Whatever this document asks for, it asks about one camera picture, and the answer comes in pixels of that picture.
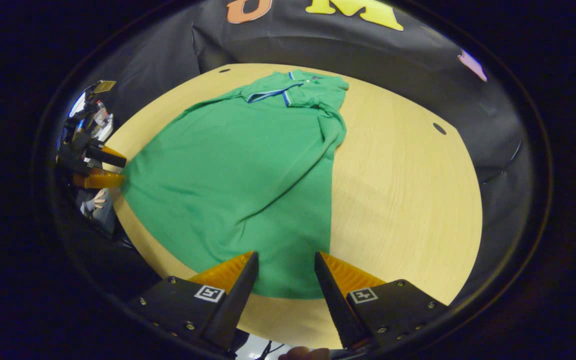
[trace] pink shape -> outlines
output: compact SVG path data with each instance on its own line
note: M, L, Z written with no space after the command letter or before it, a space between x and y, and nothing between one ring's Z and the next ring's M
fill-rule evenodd
M458 55L457 57L459 58L459 61L465 66L467 66L468 69L472 70L473 73L475 73L479 77L479 79L482 79L484 82L488 81L488 77L484 73L482 65L477 60L475 60L475 58L472 57L468 52L462 49L461 55Z

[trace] green polo shirt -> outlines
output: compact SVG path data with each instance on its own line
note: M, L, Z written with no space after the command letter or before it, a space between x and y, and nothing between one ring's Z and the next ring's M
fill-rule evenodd
M340 77L294 70L195 104L123 169L123 196L194 271L258 251L254 293L322 298L314 254L330 251L347 89Z

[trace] yellow letter m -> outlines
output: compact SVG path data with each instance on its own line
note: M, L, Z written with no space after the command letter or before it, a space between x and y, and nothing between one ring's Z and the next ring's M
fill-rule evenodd
M353 16L365 8L366 11L359 14L363 20L400 32L404 30L404 27L397 22L393 8L377 0L312 0L312 5L306 7L306 11L312 14L334 14L335 9L330 3L345 16Z

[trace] round table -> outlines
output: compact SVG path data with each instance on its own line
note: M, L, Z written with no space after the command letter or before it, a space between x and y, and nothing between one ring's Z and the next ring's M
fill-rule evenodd
M188 80L146 105L106 145L128 162L185 109L274 71L341 76L347 134L334 154L330 254L390 282L405 279L449 305L466 282L482 236L482 201L457 130L386 89L329 71L285 64L229 64ZM104 168L120 171L104 164ZM119 189L112 203L130 240L162 277L192 271L137 219ZM324 299L251 294L238 328L274 342L341 348Z

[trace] cable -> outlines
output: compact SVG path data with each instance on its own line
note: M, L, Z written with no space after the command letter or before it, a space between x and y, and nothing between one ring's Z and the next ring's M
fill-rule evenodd
M285 346L285 344L281 344L281 345L277 346L276 348L274 348L274 349L272 349L272 350L268 351L268 354L270 354L270 353L272 353L272 352L274 352L274 351L278 351L278 350L279 350L279 348L281 348L282 346Z
M268 356L268 354L270 354L270 344L272 344L272 340L268 340L268 344L265 346L265 349L263 349L263 352L261 353L261 355L259 355L258 358L256 358L256 360L266 360L266 356Z

